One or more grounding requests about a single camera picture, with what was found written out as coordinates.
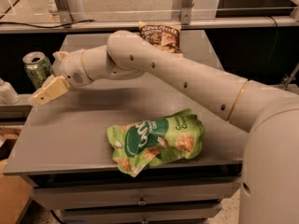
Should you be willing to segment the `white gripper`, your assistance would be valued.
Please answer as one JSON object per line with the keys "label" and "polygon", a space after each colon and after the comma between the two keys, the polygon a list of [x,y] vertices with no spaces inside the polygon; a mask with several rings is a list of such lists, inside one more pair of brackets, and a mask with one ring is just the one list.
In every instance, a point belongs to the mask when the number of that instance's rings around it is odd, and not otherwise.
{"label": "white gripper", "polygon": [[67,93],[70,85],[82,87],[92,84],[83,67],[84,49],[72,52],[55,51],[52,66],[54,75],[49,76],[43,85],[28,99],[30,105],[44,105]]}

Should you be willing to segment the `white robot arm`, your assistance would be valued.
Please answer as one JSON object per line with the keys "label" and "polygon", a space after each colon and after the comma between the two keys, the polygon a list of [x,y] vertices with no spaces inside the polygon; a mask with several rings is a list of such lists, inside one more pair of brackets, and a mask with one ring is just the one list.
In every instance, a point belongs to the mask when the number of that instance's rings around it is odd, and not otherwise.
{"label": "white robot arm", "polygon": [[66,93],[75,74],[90,84],[148,72],[248,132],[239,224],[299,224],[298,94],[162,51],[128,31],[113,33],[102,47],[54,57],[59,73],[30,97],[32,105]]}

